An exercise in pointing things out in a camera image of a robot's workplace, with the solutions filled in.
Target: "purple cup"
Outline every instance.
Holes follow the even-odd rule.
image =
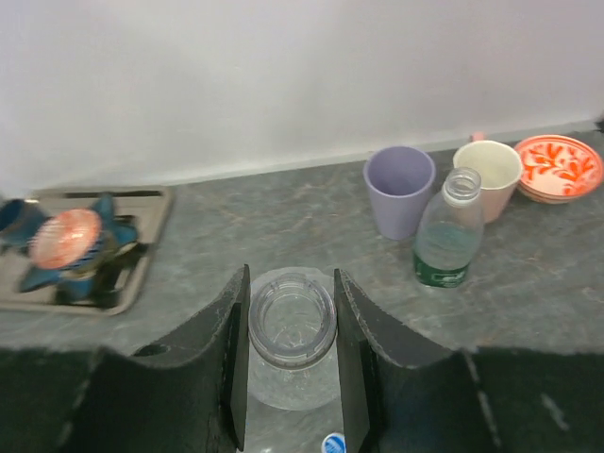
[[[362,170],[379,233],[395,241],[417,230],[436,177],[434,160],[419,149],[377,151]]]

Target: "jar mouth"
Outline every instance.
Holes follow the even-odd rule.
[[[331,296],[302,274],[269,281],[250,303],[250,341],[263,359],[278,368],[314,365],[329,351],[336,327]]]

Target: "stainless steel tray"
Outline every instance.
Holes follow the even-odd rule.
[[[57,214],[73,208],[87,208],[103,192],[113,195],[116,216],[126,216],[133,222],[139,230],[139,242],[144,247],[144,252],[132,267],[119,271],[112,289],[114,303],[105,308],[97,307],[91,300],[59,304],[54,286],[31,293],[19,293],[16,290],[17,284],[29,268],[30,261],[13,251],[5,250],[0,254],[0,309],[111,316],[121,313],[134,303],[170,213],[173,194],[169,188],[161,186],[70,188],[63,191],[39,191],[33,193],[29,199],[39,202],[42,209],[49,214]]]

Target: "glass jar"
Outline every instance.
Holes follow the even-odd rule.
[[[304,411],[339,396],[336,309],[327,287],[333,278],[305,268],[252,283],[248,389],[260,402]]]

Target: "bottle cap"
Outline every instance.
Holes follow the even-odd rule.
[[[321,444],[322,453],[346,453],[344,436],[339,432],[329,434]]]

